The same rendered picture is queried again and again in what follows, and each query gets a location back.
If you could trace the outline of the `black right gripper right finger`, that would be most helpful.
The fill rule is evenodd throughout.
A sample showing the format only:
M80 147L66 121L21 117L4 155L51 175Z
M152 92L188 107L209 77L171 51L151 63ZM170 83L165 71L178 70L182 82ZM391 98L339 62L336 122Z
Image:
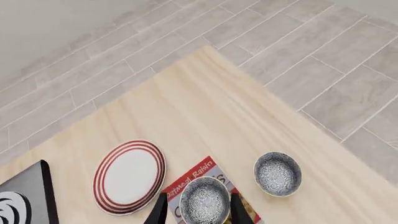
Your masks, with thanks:
M231 224L253 224L251 217L246 212L239 194L231 194L230 201Z

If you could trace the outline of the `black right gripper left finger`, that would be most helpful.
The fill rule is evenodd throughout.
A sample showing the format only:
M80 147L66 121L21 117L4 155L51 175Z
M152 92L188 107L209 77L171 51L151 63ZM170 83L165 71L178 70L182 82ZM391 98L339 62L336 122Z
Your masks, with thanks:
M167 194L161 193L159 194L159 197L144 224L165 224L167 218L167 209Z

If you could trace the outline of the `patterned black and white bowl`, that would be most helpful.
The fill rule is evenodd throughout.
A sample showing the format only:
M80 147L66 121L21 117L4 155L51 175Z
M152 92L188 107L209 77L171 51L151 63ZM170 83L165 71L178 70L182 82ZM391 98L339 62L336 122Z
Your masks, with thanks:
M302 183L299 164L283 152L267 152L260 156L254 164L253 175L256 184L273 197L288 197Z
M180 194L180 214L186 224L223 224L229 216L231 195L214 177L191 181Z

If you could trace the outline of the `white plate with red rings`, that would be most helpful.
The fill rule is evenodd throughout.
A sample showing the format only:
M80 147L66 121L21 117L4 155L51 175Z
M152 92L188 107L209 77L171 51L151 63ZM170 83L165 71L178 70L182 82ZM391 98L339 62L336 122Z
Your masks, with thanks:
M143 139L122 143L96 169L92 185L95 204L113 216L138 212L160 192L166 170L164 153L154 143Z

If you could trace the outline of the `red printed cookies box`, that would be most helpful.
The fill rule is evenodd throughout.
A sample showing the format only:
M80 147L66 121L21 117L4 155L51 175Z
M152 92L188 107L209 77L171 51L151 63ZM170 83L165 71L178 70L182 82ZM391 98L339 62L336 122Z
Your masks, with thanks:
M231 193L239 194L239 198L241 199L245 210L251 217L254 224L265 224L264 220L261 219L261 217L256 213L256 211L252 208L248 201L246 201L246 199L240 194L238 189L220 169L220 167L213 160L213 158L211 158L211 156L207 156L206 158L204 158L204 160L192 167L189 171L187 171L184 175L179 177L175 182L167 186L162 191L167 193L168 208L175 219L174 221L171 221L170 224L185 224L183 218L180 215L180 194L192 180L202 176L214 177L224 183L226 188Z

